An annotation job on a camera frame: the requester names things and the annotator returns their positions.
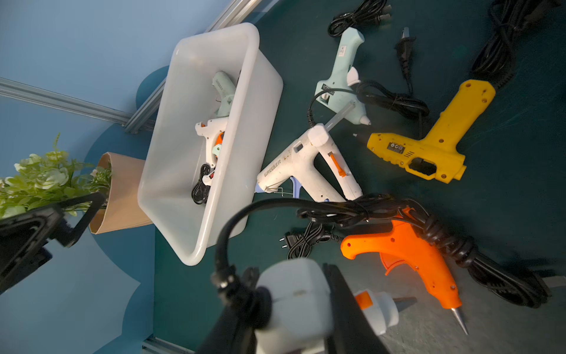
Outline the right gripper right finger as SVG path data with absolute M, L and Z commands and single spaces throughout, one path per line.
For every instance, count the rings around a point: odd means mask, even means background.
M 389 353 L 371 329 L 343 274 L 325 263 L 322 271 L 330 287 L 333 331 L 325 339 L 327 353 Z

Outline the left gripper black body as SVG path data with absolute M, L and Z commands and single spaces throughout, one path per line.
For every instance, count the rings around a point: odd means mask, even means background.
M 1 221 L 1 293 L 52 259 L 45 246 L 64 244 L 66 221 L 58 205 L 45 206 Z

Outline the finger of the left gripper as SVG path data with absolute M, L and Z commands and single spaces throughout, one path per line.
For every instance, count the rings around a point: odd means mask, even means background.
M 82 218 L 74 227 L 70 227 L 70 225 L 64 220 L 64 217 L 62 217 L 56 224 L 54 230 L 49 232 L 48 239 L 57 240 L 61 246 L 67 248 L 74 246 L 105 202 L 106 197 L 102 193 L 96 192 L 56 203 L 57 207 L 63 211 L 67 208 L 76 207 L 77 205 L 84 203 L 88 204 L 88 209 L 84 212 Z

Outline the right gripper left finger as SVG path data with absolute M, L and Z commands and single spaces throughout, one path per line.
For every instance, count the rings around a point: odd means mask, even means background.
M 225 307 L 196 353 L 254 354 L 256 349 L 257 340 L 254 329 L 242 322 L 233 310 Z

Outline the white glue gun red switch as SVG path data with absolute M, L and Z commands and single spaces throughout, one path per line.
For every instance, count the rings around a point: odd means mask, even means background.
M 268 324 L 255 330 L 258 353 L 327 353 L 325 339 L 333 331 L 330 287 L 315 261 L 286 260 L 265 270 L 256 283 L 271 295 Z M 352 292 L 371 329 L 380 336 L 399 323 L 401 311 L 414 297 L 393 298 L 386 292 Z

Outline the small white orange-trigger glue gun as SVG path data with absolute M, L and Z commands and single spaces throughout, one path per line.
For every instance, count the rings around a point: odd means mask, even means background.
M 205 162 L 210 168 L 215 169 L 218 158 L 212 154 L 212 148 L 220 132 L 225 132 L 228 125 L 228 117 L 210 119 L 206 122 L 199 122 L 195 125 L 197 135 L 206 141 Z

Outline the small mint glue gun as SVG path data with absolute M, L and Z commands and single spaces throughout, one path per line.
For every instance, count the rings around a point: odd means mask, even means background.
M 223 144 L 223 136 L 224 136 L 224 132 L 220 132 L 217 136 L 217 139 L 215 141 L 215 144 L 212 148 L 212 154 L 218 158 L 220 153 L 221 153 L 221 148 L 222 148 L 222 144 Z

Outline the large mint green glue gun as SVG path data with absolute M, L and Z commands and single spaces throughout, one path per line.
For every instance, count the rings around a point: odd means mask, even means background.
M 218 118 L 228 117 L 234 100 L 236 85 L 225 72 L 217 72 L 212 79 L 212 85 L 221 98 L 221 105 L 216 111 L 216 116 Z

